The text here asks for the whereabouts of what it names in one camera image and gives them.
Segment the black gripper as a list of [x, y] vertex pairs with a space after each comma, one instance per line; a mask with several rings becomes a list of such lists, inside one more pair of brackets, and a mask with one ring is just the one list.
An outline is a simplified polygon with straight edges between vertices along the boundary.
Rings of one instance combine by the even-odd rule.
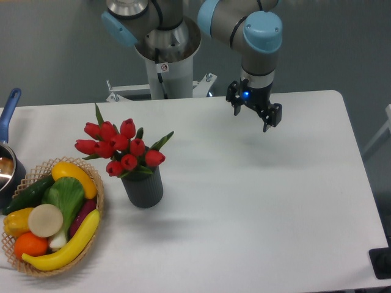
[[225, 100], [233, 107], [233, 114], [241, 112], [245, 105], [254, 110], [263, 119], [263, 132], [276, 127], [282, 119], [282, 105], [269, 101], [273, 77], [247, 74], [238, 81], [233, 81], [227, 88]]

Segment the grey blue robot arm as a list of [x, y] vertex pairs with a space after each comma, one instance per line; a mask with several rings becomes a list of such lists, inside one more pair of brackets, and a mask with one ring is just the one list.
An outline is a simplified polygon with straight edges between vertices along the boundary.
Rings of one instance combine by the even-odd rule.
[[153, 99], [193, 96], [193, 57], [201, 36], [225, 43], [241, 55], [241, 73], [226, 99], [238, 114], [254, 110], [265, 128], [277, 126], [282, 106], [270, 102], [283, 26], [272, 12], [276, 1], [205, 1], [196, 20], [182, 1], [108, 1], [101, 20], [120, 44], [145, 60]]

